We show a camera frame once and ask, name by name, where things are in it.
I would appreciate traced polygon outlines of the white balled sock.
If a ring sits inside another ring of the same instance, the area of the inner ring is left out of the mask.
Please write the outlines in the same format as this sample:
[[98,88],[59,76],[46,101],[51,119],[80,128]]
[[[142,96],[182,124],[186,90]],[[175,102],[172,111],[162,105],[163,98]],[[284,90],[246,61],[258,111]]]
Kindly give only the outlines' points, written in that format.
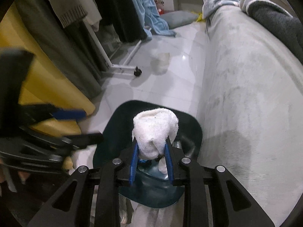
[[174,142],[179,120],[174,112],[165,108],[157,108],[140,112],[133,119],[132,138],[139,147],[139,157],[144,160],[159,158],[158,169],[168,174],[164,158],[166,140]]

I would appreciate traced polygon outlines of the light blue hanging robe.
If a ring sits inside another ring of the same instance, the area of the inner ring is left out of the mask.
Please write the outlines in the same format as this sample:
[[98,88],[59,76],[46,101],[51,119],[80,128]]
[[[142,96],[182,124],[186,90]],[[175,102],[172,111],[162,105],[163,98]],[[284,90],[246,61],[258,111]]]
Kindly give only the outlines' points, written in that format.
[[146,34],[145,41],[152,39],[152,34],[175,37],[168,23],[160,17],[154,0],[132,0],[140,25]]

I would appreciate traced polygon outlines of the black hanging garment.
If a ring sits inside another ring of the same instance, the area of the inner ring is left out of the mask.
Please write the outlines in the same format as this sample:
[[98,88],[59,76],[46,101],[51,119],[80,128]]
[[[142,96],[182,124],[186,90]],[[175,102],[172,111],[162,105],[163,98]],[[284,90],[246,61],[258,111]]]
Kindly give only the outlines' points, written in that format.
[[95,0],[101,24],[112,25],[123,43],[147,39],[132,0]]

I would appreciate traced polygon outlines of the white clothes rack frame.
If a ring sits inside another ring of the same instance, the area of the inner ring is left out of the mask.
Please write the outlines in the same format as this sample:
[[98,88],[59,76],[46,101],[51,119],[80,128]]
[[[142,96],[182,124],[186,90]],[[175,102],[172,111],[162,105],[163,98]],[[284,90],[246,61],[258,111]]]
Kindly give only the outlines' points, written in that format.
[[124,75],[126,75],[125,72],[128,71],[132,72],[135,77],[142,75],[142,70],[138,66],[131,66],[129,63],[138,52],[143,40],[131,43],[132,50],[128,53],[126,59],[122,63],[114,64],[112,59],[117,55],[119,50],[122,50],[124,46],[128,46],[129,44],[120,41],[113,25],[99,25],[99,30],[97,31],[97,24],[91,25],[88,19],[83,19],[83,23],[97,47],[99,54],[105,60],[106,70],[111,72],[119,70],[119,74]]

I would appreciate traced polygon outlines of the grey fluffy bed cover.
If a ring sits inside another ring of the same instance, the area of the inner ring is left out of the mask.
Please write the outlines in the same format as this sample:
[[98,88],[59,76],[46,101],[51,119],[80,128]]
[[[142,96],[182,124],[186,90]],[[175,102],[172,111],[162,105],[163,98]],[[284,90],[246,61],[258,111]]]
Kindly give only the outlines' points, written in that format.
[[238,7],[206,32],[198,162],[225,166],[281,226],[302,195],[302,64]]

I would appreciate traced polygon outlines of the dark grey fleece blanket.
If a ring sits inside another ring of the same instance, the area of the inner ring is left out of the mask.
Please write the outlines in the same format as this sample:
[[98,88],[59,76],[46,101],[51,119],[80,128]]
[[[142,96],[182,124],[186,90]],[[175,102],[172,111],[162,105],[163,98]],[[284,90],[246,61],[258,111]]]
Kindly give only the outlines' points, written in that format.
[[281,7],[255,1],[246,8],[247,14],[278,38],[299,61],[302,61],[302,24],[286,14]]

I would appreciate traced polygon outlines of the plastic bottle in bin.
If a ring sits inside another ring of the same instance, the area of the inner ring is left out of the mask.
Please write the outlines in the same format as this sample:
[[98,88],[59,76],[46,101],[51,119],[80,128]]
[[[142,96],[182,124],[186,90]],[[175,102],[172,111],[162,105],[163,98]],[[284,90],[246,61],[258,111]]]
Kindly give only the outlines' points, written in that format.
[[174,148],[178,148],[178,149],[182,149],[182,142],[181,142],[181,140],[175,140],[173,142],[173,147]]

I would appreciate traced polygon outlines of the yellow curtain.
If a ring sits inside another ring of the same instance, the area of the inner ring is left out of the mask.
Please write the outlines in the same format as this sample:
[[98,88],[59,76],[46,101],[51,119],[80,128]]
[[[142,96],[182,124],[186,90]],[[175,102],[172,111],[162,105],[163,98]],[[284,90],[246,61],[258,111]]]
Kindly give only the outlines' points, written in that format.
[[1,47],[23,48],[35,54],[19,103],[51,103],[60,108],[83,109],[87,115],[94,104],[73,85],[40,48],[26,29],[13,4],[1,21]]

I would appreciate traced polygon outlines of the grey floor cushion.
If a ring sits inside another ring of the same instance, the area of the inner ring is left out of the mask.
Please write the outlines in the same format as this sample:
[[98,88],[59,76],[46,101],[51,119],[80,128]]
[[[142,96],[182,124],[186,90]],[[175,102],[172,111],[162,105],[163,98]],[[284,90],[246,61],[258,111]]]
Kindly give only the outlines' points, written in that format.
[[167,22],[170,29],[175,29],[195,22],[199,15],[189,11],[178,10],[162,14],[160,17]]

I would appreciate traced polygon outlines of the dark green trash bin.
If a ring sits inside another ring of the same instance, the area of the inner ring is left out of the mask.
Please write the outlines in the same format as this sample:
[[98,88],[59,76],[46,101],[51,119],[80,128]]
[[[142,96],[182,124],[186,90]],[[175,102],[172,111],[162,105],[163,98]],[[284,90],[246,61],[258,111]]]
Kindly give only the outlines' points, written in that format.
[[[131,136],[134,117],[158,105],[139,100],[130,100],[117,107],[106,125],[104,140],[97,145],[93,167],[99,168],[119,157],[122,150],[133,144]],[[175,140],[181,140],[186,157],[196,160],[202,143],[202,129],[191,115],[172,110],[179,120],[179,130]],[[119,194],[134,202],[151,208],[165,208],[175,204],[183,195],[183,187],[171,185],[169,179],[156,172],[157,162],[139,163],[134,183],[130,187],[120,187]]]

